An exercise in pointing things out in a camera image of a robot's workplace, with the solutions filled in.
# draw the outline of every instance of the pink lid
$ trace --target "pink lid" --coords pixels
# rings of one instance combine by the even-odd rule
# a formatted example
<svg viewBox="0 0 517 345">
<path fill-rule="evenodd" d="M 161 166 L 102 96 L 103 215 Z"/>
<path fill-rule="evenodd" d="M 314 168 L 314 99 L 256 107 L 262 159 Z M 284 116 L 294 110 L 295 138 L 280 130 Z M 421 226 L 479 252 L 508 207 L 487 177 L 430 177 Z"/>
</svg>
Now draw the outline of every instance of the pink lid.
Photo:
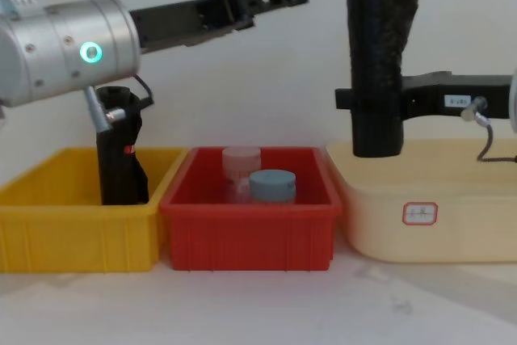
<svg viewBox="0 0 517 345">
<path fill-rule="evenodd" d="M 228 147 L 223 149 L 223 168 L 230 171 L 260 170 L 259 147 Z"/>
</svg>

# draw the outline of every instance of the gray cable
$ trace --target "gray cable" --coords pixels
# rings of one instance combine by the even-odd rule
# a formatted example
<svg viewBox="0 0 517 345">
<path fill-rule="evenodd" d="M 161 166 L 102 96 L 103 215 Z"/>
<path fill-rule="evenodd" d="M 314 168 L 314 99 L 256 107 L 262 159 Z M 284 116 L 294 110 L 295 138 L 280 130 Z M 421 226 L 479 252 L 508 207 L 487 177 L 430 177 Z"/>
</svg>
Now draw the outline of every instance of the gray cable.
<svg viewBox="0 0 517 345">
<path fill-rule="evenodd" d="M 489 152 L 490 147 L 494 143 L 494 129 L 490 124 L 486 126 L 486 131 L 488 132 L 488 139 L 486 140 L 485 148 L 477 155 L 478 162 L 517 162 L 517 156 L 515 157 L 507 157 L 507 158 L 485 158 L 486 153 Z"/>
</svg>

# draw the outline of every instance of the yellow bin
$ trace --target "yellow bin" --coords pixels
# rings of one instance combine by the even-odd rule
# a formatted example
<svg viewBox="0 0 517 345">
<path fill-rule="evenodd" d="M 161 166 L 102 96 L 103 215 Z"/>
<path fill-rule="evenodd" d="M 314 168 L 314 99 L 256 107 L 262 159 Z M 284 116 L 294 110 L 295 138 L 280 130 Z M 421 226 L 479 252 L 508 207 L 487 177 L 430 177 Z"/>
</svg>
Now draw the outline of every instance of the yellow bin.
<svg viewBox="0 0 517 345">
<path fill-rule="evenodd" d="M 158 203 L 187 149 L 141 148 L 149 203 L 102 206 L 97 150 L 65 149 L 0 190 L 0 272 L 148 271 L 165 228 Z"/>
</svg>

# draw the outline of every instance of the white table surface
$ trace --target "white table surface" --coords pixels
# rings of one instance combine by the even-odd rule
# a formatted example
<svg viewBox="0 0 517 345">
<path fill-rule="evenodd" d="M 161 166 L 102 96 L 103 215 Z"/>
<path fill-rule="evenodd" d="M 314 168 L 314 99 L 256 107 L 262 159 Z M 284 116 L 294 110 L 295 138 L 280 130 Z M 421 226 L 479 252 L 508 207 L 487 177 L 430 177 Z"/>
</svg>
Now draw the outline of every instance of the white table surface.
<svg viewBox="0 0 517 345">
<path fill-rule="evenodd" d="M 517 343 L 517 265 L 379 263 L 338 238 L 327 272 L 0 276 L 0 343 Z"/>
</svg>

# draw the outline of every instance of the blue bottle cap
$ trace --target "blue bottle cap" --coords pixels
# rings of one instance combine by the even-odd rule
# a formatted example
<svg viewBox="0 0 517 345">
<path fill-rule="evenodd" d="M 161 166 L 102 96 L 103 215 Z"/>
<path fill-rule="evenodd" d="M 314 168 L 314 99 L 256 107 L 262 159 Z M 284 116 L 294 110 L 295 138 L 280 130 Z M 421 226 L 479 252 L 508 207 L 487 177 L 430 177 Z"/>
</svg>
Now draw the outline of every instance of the blue bottle cap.
<svg viewBox="0 0 517 345">
<path fill-rule="evenodd" d="M 250 194 L 258 202 L 290 202 L 296 198 L 296 175 L 286 170 L 255 171 L 250 175 Z"/>
</svg>

